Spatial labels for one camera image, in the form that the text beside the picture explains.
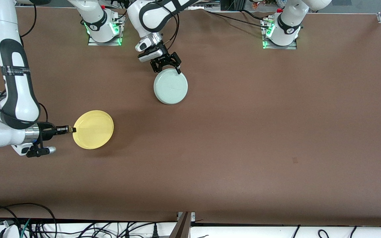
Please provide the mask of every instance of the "green cable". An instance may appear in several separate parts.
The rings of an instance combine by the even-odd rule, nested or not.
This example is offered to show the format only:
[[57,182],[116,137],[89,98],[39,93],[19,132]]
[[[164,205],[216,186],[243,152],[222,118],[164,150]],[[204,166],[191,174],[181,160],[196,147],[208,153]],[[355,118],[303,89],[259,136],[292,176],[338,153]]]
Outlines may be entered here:
[[23,227],[23,229],[22,229],[22,231],[21,231],[21,234],[20,234],[20,238],[23,238],[24,231],[26,230],[26,227],[27,227],[27,225],[29,224],[29,222],[30,222],[30,218],[29,218],[29,220],[27,220],[26,224],[24,225],[24,227]]

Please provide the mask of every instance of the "cable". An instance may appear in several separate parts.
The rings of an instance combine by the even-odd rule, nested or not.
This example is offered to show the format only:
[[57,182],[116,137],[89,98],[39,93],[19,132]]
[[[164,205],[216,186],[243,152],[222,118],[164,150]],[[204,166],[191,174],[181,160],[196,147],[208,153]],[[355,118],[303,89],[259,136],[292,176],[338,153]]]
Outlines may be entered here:
[[[354,226],[354,228],[353,228],[352,231],[351,231],[351,235],[349,236],[349,238],[352,238],[352,235],[354,234],[354,232],[355,232],[356,229],[357,229],[357,226]],[[321,232],[324,232],[326,238],[330,238],[330,237],[328,236],[327,232],[326,232],[325,230],[323,230],[323,229],[319,229],[319,231],[317,232],[319,238],[324,238],[324,237],[321,235]]]
[[240,21],[240,22],[243,22],[243,23],[246,23],[246,24],[250,24],[250,25],[254,25],[254,26],[257,26],[257,27],[262,27],[262,28],[269,28],[268,26],[264,26],[264,25],[260,25],[260,24],[255,24],[255,23],[252,23],[252,22],[247,22],[247,21],[242,21],[242,20],[239,20],[239,19],[236,19],[236,18],[231,18],[231,17],[228,17],[228,16],[225,16],[225,15],[220,15],[220,14],[217,14],[215,12],[209,12],[213,15],[217,15],[219,17],[223,17],[223,18],[229,18],[229,19],[232,19],[232,20],[235,20],[235,21]]
[[45,111],[45,122],[48,122],[48,111],[47,111],[47,108],[42,103],[39,103],[39,105],[41,105],[42,108]]
[[173,46],[174,42],[176,41],[177,32],[179,32],[179,26],[180,26],[180,18],[179,18],[179,14],[177,14],[177,27],[176,27],[176,31],[174,32],[174,39],[171,42],[170,46],[167,48],[167,50],[169,50]]
[[321,232],[324,232],[324,234],[327,236],[327,238],[330,238],[330,237],[328,236],[327,232],[326,232],[325,230],[323,230],[323,229],[319,229],[319,231],[318,231],[318,237],[319,237],[319,238],[324,238],[324,237],[321,235]]
[[29,34],[33,30],[33,28],[35,27],[35,24],[36,24],[36,4],[34,4],[33,7],[35,8],[35,19],[33,20],[33,25],[25,34],[21,35],[20,38],[22,38],[23,36],[27,36],[27,34]]
[[120,15],[118,18],[114,18],[114,21],[121,19],[122,17],[124,17],[124,15],[126,15],[126,13],[127,13],[127,10],[122,15]]
[[352,235],[354,234],[355,230],[357,229],[357,226],[354,226],[354,228],[352,229],[351,231],[351,235],[349,236],[349,238],[352,238]]
[[23,238],[24,231],[26,230],[26,227],[27,227],[27,225],[29,224],[29,222],[30,222],[30,218],[29,218],[29,220],[27,220],[26,224],[24,225],[24,227],[23,227],[23,229],[22,229],[22,231],[21,231],[21,234],[20,234],[20,238]]
[[262,20],[262,19],[263,19],[263,18],[259,18],[259,17],[257,17],[256,15],[253,15],[251,12],[248,12],[248,11],[245,10],[245,9],[242,9],[242,10],[240,10],[239,12],[246,12],[246,13],[248,13],[251,17],[253,17],[253,18],[257,19],[257,20]]
[[[146,224],[142,224],[142,225],[140,225],[140,226],[134,227],[133,229],[130,229],[130,230],[128,230],[128,231],[131,232],[131,231],[134,231],[134,230],[136,230],[136,229],[138,229],[138,228],[141,228],[141,227],[143,227],[143,226],[147,226],[147,225],[155,224],[155,223],[165,223],[165,222],[172,222],[172,221],[171,221],[171,220],[168,220],[168,221],[150,222],[150,223],[146,223]],[[123,231],[117,236],[117,238],[124,237],[123,233],[124,233],[125,231],[126,231],[126,230],[123,230]]]
[[180,18],[179,18],[179,14],[177,14],[177,18],[176,18],[176,16],[175,16],[175,15],[174,15],[168,8],[166,8],[165,6],[162,6],[162,5],[161,5],[159,2],[157,2],[157,1],[154,1],[154,3],[158,4],[158,5],[159,5],[160,7],[162,7],[162,8],[166,9],[166,10],[171,14],[171,16],[174,17],[174,21],[176,21],[176,30],[175,30],[174,34],[171,36],[171,38],[167,41],[167,42],[169,42],[169,41],[173,40],[173,41],[171,42],[170,46],[167,48],[167,50],[169,50],[169,49],[172,47],[174,41],[176,40],[177,32],[179,31],[179,26],[180,26]]
[[93,226],[93,225],[95,225],[96,224],[96,222],[94,222],[94,223],[91,223],[89,226],[87,226],[81,233],[80,233],[80,235],[77,237],[77,238],[81,238],[82,237],[82,235],[91,227],[91,226]]
[[295,230],[295,233],[293,233],[292,238],[295,238],[295,237],[296,237],[296,233],[298,233],[298,230],[299,230],[300,227],[301,227],[301,225],[298,225],[298,227],[297,227],[296,230]]
[[14,217],[14,224],[15,224],[15,226],[17,226],[17,229],[18,229],[19,235],[20,235],[21,234],[20,221],[18,220],[18,218],[15,215],[15,213],[13,211],[11,211],[10,209],[8,209],[6,207],[3,207],[3,206],[0,206],[0,209],[5,209],[6,211],[8,211]]
[[97,236],[98,233],[99,233],[101,230],[103,230],[104,228],[106,228],[106,227],[109,226],[110,224],[111,224],[111,222],[110,222],[110,223],[107,223],[105,226],[103,226],[98,232],[94,232],[93,236]]
[[56,227],[56,230],[55,230],[55,236],[54,238],[57,238],[57,221],[56,221],[56,218],[54,216],[54,213],[51,211],[51,209],[49,209],[48,207],[44,206],[44,205],[41,205],[41,204],[38,204],[38,203],[33,203],[33,202],[23,202],[23,203],[15,203],[15,204],[11,204],[11,205],[7,205],[7,206],[0,206],[0,209],[6,209],[8,211],[10,211],[10,213],[12,213],[12,215],[15,217],[15,219],[18,221],[17,217],[15,216],[15,214],[9,210],[8,208],[9,207],[13,207],[13,206],[21,206],[21,205],[33,205],[33,206],[38,206],[38,207],[41,207],[41,208],[44,208],[52,217],[52,219],[54,220],[54,225]]
[[[0,93],[0,98],[3,96],[3,94],[4,94],[5,92],[6,92],[6,91],[4,90],[4,91],[2,91],[2,92]],[[48,112],[47,112],[47,110],[46,110],[45,107],[44,107],[44,110],[45,110],[45,113],[46,113],[46,115],[47,115],[47,119],[48,119]],[[15,118],[15,117],[13,117],[12,115],[6,113],[1,107],[0,107],[0,113],[4,114],[5,116],[10,117],[10,118],[13,119],[13,120],[19,121],[19,122],[23,122],[23,123],[32,123],[32,124],[35,124],[35,123],[47,124],[47,125],[51,125],[51,127],[52,127],[53,129],[56,128],[56,126],[55,126],[53,123],[48,122],[48,120],[47,120],[46,122],[38,122],[38,121],[34,121],[34,122],[32,122],[32,121],[26,121],[26,120],[17,119],[17,118]]]

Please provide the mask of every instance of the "green led light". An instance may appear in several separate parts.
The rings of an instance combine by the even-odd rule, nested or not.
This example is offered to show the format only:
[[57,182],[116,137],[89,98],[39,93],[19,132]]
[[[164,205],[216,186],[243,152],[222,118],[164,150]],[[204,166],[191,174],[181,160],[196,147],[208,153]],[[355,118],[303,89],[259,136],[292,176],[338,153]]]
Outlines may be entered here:
[[115,27],[116,27],[116,25],[115,25],[115,24],[113,24],[113,23],[110,23],[110,27],[111,27],[112,33],[113,33],[114,35],[116,35],[116,34],[117,34],[117,32],[118,32],[118,29],[117,29],[117,28],[115,28]]
[[271,35],[273,34],[273,31],[274,31],[274,24],[271,24],[271,26],[267,30],[266,36],[271,37]]
[[90,36],[91,34],[89,33],[89,29],[88,29],[88,27],[86,26],[86,24],[85,24],[85,28],[86,28],[86,32],[87,32],[88,35]]

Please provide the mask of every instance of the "metal mounting plate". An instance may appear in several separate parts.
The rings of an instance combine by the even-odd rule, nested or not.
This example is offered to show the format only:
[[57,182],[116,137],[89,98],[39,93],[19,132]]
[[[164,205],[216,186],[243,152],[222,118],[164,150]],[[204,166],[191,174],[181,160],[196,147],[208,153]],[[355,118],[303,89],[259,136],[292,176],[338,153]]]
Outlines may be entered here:
[[[179,220],[179,218],[182,216],[183,212],[177,212],[177,220]],[[195,213],[192,212],[190,213],[190,215],[192,216],[192,219],[190,221],[195,221]]]
[[[271,24],[269,24],[269,22],[267,22],[267,21],[260,20],[260,23],[261,23],[261,25],[266,25],[269,27],[271,26]],[[271,39],[266,36],[268,30],[269,29],[261,28],[261,33],[263,36],[263,49],[280,49],[280,50],[296,50],[297,49],[296,39],[293,40],[293,42],[287,46],[280,46],[280,45],[274,44],[271,41]]]
[[110,41],[108,42],[104,42],[104,43],[101,43],[101,42],[97,42],[95,41],[94,39],[92,39],[91,36],[89,36],[89,40],[88,40],[88,45],[104,45],[104,46],[120,46],[121,43],[123,42],[123,31],[124,31],[124,23],[126,21],[126,16],[122,16],[118,22],[120,23],[119,26],[115,26],[113,27],[114,29],[118,29],[119,33],[117,36],[115,36],[114,38],[112,38]]

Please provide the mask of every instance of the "yellow plate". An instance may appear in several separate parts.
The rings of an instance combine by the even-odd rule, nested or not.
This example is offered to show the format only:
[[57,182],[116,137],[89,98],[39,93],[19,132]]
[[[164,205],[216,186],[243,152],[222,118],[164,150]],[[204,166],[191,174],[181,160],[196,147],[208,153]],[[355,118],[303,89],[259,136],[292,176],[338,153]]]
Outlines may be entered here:
[[89,111],[77,119],[73,139],[83,149],[96,149],[107,143],[114,131],[114,122],[106,112]]

